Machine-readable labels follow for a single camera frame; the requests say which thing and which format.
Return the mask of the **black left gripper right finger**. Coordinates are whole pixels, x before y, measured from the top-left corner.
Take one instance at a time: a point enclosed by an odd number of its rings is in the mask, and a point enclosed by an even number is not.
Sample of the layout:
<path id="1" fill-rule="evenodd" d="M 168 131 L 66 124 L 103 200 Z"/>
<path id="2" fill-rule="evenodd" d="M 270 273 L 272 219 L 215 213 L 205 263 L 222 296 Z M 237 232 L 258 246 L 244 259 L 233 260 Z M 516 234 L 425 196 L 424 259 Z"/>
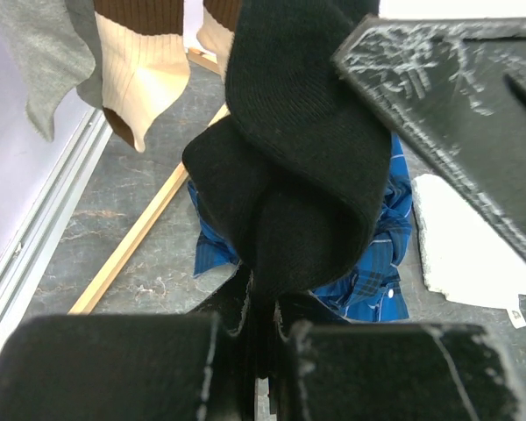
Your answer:
<path id="1" fill-rule="evenodd" d="M 275 305 L 281 420 L 526 420 L 501 343 L 463 324 L 350 323 L 308 294 Z"/>

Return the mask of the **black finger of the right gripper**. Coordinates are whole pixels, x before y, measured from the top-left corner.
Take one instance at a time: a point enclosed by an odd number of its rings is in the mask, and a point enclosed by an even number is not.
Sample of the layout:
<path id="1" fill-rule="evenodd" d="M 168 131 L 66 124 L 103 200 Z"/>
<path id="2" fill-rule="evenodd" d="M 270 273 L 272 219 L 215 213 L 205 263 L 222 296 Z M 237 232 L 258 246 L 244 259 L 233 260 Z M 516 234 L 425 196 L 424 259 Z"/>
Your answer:
<path id="1" fill-rule="evenodd" d="M 368 17 L 332 59 L 526 262 L 526 18 Z"/>

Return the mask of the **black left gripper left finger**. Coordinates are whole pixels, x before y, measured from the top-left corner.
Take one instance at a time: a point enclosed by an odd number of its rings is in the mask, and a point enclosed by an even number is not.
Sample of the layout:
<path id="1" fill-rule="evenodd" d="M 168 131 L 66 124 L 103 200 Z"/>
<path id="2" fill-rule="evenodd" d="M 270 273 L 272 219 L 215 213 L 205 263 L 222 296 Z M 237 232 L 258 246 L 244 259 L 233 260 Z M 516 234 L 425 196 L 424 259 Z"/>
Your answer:
<path id="1" fill-rule="evenodd" d="M 249 420 L 250 272 L 185 314 L 46 316 L 0 354 L 0 420 Z"/>

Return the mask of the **black white striped sock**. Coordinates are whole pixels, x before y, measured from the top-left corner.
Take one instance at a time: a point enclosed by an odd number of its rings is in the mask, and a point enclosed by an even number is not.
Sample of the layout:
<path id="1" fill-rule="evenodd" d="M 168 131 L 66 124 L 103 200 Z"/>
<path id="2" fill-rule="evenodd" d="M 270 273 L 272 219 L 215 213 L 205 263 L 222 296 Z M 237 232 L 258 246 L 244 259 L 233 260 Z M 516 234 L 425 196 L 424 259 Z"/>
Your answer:
<path id="1" fill-rule="evenodd" d="M 331 56 L 375 1 L 247 1 L 225 80 L 229 115 L 183 161 L 204 218 L 271 302 L 347 274 L 387 184 L 387 128 Z"/>

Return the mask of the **blue plaid shirt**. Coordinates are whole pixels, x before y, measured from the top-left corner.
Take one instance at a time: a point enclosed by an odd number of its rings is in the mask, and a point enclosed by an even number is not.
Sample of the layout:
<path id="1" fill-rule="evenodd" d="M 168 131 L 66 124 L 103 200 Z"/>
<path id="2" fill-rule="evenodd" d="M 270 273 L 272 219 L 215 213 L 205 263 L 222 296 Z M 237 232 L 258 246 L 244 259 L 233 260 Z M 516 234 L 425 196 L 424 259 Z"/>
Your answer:
<path id="1" fill-rule="evenodd" d="M 245 264 L 232 243 L 215 230 L 209 213 L 201 209 L 201 199 L 193 182 L 188 183 L 188 192 L 201 225 L 194 275 L 227 264 L 242 268 Z M 389 177 L 369 247 L 349 274 L 315 289 L 313 295 L 350 320 L 387 322 L 407 318 L 398 265 L 405 256 L 411 235 L 411 208 L 409 171 L 400 140 L 393 135 Z"/>

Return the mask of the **white folded towel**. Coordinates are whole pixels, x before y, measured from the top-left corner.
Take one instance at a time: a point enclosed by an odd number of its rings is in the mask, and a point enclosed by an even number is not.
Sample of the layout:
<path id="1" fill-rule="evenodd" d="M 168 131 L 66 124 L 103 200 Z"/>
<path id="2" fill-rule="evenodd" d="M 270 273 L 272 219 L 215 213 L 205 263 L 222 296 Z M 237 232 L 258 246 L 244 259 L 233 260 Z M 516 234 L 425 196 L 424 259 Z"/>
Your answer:
<path id="1" fill-rule="evenodd" d="M 505 310 L 526 320 L 526 263 L 446 181 L 423 174 L 411 182 L 423 280 L 454 303 Z"/>

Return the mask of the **brown cream striped sock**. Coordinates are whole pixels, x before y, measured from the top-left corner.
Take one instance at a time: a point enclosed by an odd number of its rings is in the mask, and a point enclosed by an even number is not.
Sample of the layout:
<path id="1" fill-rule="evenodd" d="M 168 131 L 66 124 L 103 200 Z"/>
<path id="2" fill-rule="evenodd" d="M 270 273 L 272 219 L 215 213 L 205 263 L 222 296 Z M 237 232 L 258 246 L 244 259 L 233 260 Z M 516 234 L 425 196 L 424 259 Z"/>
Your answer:
<path id="1" fill-rule="evenodd" d="M 184 2 L 94 2 L 102 50 L 102 102 L 114 133 L 139 152 L 154 120 L 190 77 L 183 43 Z"/>

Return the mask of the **grey white striped sock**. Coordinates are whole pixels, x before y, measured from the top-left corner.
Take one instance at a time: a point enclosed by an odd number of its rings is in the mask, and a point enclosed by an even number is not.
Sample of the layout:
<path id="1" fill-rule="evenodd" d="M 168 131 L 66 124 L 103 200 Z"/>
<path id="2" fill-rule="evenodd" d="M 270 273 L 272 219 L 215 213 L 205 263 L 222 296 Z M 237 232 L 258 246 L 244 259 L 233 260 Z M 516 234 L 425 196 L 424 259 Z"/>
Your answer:
<path id="1" fill-rule="evenodd" d="M 43 139 L 54 139 L 54 113 L 72 89 L 102 107 L 102 51 L 94 3 L 0 1 L 0 33 L 27 87 L 25 113 Z"/>

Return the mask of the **wooden drying rack frame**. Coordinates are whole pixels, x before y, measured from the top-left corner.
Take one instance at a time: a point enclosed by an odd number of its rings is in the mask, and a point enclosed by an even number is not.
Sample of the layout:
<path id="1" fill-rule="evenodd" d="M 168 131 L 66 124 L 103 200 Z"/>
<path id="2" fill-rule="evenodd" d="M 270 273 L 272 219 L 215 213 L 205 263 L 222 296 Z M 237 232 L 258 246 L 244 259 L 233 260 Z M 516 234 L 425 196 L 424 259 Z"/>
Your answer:
<path id="1" fill-rule="evenodd" d="M 181 162 L 185 146 L 224 114 L 224 85 L 212 59 L 188 54 L 190 77 L 153 122 L 143 153 L 108 153 L 121 182 L 95 189 L 96 203 L 76 213 L 98 223 L 107 245 L 84 265 L 92 274 L 71 315 L 182 312 L 207 292 L 193 276 L 198 217 Z"/>

